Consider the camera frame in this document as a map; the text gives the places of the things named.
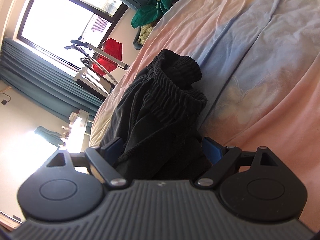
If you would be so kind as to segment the white dressing table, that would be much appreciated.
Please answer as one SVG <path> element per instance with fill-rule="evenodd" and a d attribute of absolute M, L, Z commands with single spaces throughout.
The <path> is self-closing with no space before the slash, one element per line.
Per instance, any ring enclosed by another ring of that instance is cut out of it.
<path fill-rule="evenodd" d="M 61 140 L 65 143 L 65 148 L 70 153 L 78 153 L 82 151 L 85 136 L 90 136 L 87 132 L 87 124 L 89 121 L 89 113 L 83 109 L 78 112 L 72 112 L 68 118 L 69 125 L 62 126 L 63 135 Z"/>

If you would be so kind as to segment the green clothing pile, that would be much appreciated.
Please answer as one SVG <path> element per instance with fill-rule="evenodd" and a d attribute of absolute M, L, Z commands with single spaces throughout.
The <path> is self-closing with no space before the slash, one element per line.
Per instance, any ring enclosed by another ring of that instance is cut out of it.
<path fill-rule="evenodd" d="M 147 5 L 137 10 L 131 20 L 133 28 L 159 20 L 172 6 L 173 0 L 149 0 Z"/>

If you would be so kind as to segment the left teal curtain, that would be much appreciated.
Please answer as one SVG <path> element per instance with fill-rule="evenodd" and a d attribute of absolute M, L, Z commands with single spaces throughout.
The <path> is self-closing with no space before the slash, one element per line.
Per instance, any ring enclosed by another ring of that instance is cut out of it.
<path fill-rule="evenodd" d="M 80 109 L 92 121 L 103 103 L 72 76 L 10 38 L 1 45 L 1 80 L 65 122 Z"/>

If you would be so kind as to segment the pastel tie-dye bed sheet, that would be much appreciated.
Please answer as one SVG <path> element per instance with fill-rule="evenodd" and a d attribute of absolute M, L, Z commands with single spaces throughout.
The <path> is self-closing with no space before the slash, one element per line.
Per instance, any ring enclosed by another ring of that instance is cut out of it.
<path fill-rule="evenodd" d="M 180 0 L 99 108 L 90 145 L 163 49 L 192 57 L 207 97 L 197 128 L 225 146 L 269 147 L 304 183 L 301 220 L 319 230 L 319 0 Z"/>

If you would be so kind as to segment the yellow knitted cloth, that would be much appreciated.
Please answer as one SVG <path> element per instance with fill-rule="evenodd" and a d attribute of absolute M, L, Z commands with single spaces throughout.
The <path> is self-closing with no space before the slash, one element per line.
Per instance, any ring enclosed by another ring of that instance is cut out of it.
<path fill-rule="evenodd" d="M 144 45 L 144 43 L 148 39 L 148 36 L 151 34 L 154 27 L 156 26 L 156 24 L 157 24 L 157 21 L 141 26 L 140 35 L 138 38 L 138 43 L 140 45 L 142 45 L 142 46 Z"/>

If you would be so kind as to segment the black framed window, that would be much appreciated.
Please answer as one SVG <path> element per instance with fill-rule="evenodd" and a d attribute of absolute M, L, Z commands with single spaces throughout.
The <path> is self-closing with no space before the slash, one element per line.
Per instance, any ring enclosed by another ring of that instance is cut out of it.
<path fill-rule="evenodd" d="M 121 0 L 30 0 L 17 37 L 72 70 L 82 55 L 66 49 L 81 38 L 96 47 L 105 41 L 127 11 Z"/>

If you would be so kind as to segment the wavy framed mirror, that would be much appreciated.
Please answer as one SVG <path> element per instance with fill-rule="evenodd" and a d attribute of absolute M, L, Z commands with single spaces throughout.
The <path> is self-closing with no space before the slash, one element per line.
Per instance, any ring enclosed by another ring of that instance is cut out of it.
<path fill-rule="evenodd" d="M 62 140 L 62 135 L 58 132 L 54 132 L 51 130 L 48 130 L 42 126 L 38 126 L 35 129 L 35 133 L 43 137 L 47 142 L 50 144 L 61 147 L 65 146 L 65 142 Z"/>

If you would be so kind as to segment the black corduroy trousers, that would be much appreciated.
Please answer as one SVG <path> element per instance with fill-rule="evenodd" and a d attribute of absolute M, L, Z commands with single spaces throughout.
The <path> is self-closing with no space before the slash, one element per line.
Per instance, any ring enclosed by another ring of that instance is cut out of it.
<path fill-rule="evenodd" d="M 122 139 L 114 168 L 124 178 L 195 180 L 210 168 L 196 129 L 207 103 L 193 87 L 201 77 L 195 60 L 164 49 L 125 90 L 100 143 Z"/>

